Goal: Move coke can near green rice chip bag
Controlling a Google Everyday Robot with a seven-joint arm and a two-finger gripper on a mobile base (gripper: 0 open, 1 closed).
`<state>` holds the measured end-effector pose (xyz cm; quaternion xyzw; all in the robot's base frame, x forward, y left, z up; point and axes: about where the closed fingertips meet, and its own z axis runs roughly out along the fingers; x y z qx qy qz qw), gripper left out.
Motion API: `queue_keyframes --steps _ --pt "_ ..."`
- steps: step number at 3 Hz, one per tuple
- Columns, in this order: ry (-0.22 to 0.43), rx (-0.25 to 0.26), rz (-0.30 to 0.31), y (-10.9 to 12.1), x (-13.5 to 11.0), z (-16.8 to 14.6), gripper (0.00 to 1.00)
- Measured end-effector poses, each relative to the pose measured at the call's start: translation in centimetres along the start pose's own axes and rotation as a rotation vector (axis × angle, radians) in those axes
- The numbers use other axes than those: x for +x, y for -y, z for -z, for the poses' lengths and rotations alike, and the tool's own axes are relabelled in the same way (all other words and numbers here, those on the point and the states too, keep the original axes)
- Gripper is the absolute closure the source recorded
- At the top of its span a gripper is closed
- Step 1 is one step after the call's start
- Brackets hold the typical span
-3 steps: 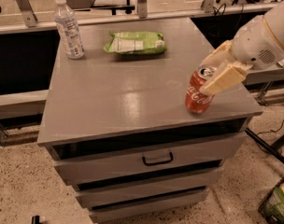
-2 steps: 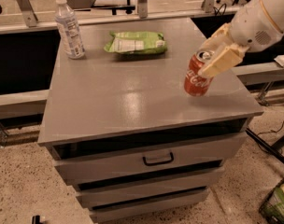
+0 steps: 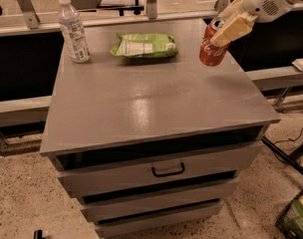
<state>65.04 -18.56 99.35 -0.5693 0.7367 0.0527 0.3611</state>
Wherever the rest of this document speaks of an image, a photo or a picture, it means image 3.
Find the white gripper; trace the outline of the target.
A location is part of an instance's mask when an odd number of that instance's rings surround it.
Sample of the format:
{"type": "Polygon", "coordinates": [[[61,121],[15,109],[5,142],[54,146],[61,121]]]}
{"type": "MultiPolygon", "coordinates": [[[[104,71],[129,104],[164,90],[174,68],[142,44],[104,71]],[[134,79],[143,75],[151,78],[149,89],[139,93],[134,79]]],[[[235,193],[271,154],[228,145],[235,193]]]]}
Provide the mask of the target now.
{"type": "Polygon", "coordinates": [[[212,37],[212,41],[217,46],[227,45],[250,33],[255,21],[272,22],[292,8],[288,0],[233,0],[218,14],[225,23],[212,37]]]}

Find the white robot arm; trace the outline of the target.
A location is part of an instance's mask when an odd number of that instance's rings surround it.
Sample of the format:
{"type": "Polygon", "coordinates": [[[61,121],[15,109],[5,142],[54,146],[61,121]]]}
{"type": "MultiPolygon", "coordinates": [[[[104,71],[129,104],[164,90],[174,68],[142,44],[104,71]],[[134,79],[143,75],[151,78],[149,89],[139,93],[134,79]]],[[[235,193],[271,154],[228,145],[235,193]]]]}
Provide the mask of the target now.
{"type": "Polygon", "coordinates": [[[283,16],[302,0],[234,0],[219,15],[225,22],[210,39],[216,47],[223,47],[253,29],[255,23],[268,23],[283,16]]]}

